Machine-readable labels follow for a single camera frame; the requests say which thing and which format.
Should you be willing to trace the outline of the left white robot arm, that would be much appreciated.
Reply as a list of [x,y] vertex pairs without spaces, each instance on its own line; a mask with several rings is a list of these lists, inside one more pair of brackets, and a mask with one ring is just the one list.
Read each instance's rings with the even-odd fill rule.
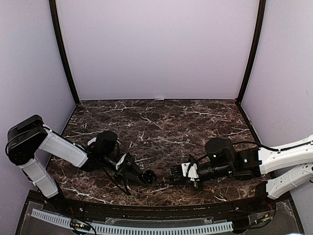
[[50,199],[50,206],[58,213],[66,213],[69,203],[61,196],[57,182],[37,159],[38,151],[58,157],[85,172],[101,169],[108,174],[111,170],[113,176],[108,178],[115,185],[132,182],[146,186],[156,179],[153,171],[140,169],[134,156],[121,152],[115,132],[100,132],[82,147],[45,125],[41,116],[33,115],[8,130],[5,153],[43,196]]

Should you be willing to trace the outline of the white earbud charging case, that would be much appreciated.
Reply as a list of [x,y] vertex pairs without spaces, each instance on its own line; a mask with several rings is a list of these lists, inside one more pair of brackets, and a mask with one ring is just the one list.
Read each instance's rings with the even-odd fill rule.
[[87,146],[91,145],[92,143],[94,143],[96,141],[96,138],[91,139],[90,141],[88,141]]

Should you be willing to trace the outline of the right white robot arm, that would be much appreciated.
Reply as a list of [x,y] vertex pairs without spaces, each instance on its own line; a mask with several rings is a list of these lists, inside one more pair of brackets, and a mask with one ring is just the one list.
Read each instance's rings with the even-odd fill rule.
[[246,181],[289,167],[281,176],[257,186],[257,196],[250,200],[249,207],[253,212],[261,212],[268,205],[268,198],[275,200],[313,178],[312,136],[277,147],[257,143],[256,148],[238,152],[235,145],[230,139],[210,139],[205,144],[209,161],[202,164],[201,158],[191,156],[187,162],[172,166],[169,184],[199,189],[201,183],[220,177]]

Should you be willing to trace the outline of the black charging case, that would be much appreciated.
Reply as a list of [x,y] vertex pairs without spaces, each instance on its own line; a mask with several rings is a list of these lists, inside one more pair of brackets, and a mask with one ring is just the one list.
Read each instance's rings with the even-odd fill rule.
[[157,175],[150,169],[146,170],[142,177],[149,185],[152,185],[155,181],[157,181]]

